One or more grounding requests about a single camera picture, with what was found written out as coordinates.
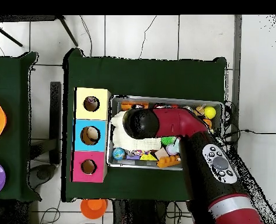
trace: shape sorter box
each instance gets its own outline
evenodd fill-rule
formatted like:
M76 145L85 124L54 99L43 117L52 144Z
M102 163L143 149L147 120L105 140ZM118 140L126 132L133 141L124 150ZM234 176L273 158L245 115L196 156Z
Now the shape sorter box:
M84 173L82 164L86 160L91 160L96 165L95 172L92 174ZM106 154L97 151L75 151L72 181L102 183L107 174Z
M76 119L81 120L107 120L111 93L107 89L92 89L76 87ZM98 108L95 111L87 111L84 101L87 97L97 99Z

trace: dark green tablecloth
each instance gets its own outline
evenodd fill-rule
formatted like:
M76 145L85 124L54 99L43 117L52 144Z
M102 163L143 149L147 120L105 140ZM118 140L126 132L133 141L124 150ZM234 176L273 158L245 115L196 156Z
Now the dark green tablecloth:
M6 173L0 199L40 199L27 185L30 150L28 78L36 58L36 52L28 52L18 58L0 57L0 106L7 117L6 127L0 136L0 164Z
M113 95L223 102L226 59L197 61L64 58L62 197L188 200L181 171L108 167L103 183L70 182L74 87L108 89Z

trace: toy block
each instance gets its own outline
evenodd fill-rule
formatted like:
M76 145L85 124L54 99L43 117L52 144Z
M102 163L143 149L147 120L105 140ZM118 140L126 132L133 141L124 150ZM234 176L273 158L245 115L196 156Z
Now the toy block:
M107 89L76 87L76 119L107 120L111 93Z
M178 160L179 156L173 156L171 155L170 157L162 157L159 159L159 161L157 162L158 167L160 167L161 169L164 167L170 167L170 166L174 166L180 163L180 161Z
M75 120L75 151L105 152L107 121Z
M106 153L97 151L75 151L73 182L102 183L107 174Z

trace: white tile floor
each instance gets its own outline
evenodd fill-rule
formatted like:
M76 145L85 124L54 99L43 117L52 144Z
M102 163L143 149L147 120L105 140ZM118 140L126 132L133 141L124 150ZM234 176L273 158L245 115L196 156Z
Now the white tile floor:
M90 40L82 26L79 16L65 16L66 23L79 48L86 56L90 53ZM112 56L137 59L141 53L144 31L149 27L152 16L83 16L92 38L92 56ZM61 22L20 22L0 23L0 26L24 46L19 47L0 34L0 47L6 56L17 57L24 52L36 51L38 63L31 73L32 96L32 138L48 138L49 116L45 109L49 108L50 82L63 83L63 70L60 65L64 55L75 47ZM225 57L228 68L233 68L233 15L158 15L146 32L141 58L176 60L177 58L194 58L212 60ZM228 72L229 98L231 98L232 71ZM44 154L38 159L48 160ZM32 166L40 162L32 161ZM61 166L51 181L43 184L38 190L42 201L32 205L32 224L39 224L44 211L56 208L60 200ZM53 224L113 224L111 202L103 219L89 220L80 212L81 200L72 203L60 203L60 218ZM183 212L187 212L184 202L179 202ZM168 216L174 216L174 203L168 207ZM47 212L43 222L53 221L55 210ZM177 219L166 218L167 224L177 224ZM179 224L193 224L191 218L183 217Z

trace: table leg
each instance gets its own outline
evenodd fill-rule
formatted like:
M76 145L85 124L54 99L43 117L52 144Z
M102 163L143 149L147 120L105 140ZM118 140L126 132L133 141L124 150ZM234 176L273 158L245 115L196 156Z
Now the table leg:
M3 29L0 28L0 33L6 36L8 39L13 41L15 44L19 45L20 47L23 47L22 43L18 42L15 38L11 37L8 33L6 33Z
M68 33L68 35L70 36L72 42L74 42L74 45L75 45L76 47L79 46L79 44L76 42L74 36L72 35L70 29L68 28L68 26L67 26L65 20L64 20L62 17L60 17L59 20L60 20L60 22L62 23L62 25L64 26L64 28L65 28L66 32Z

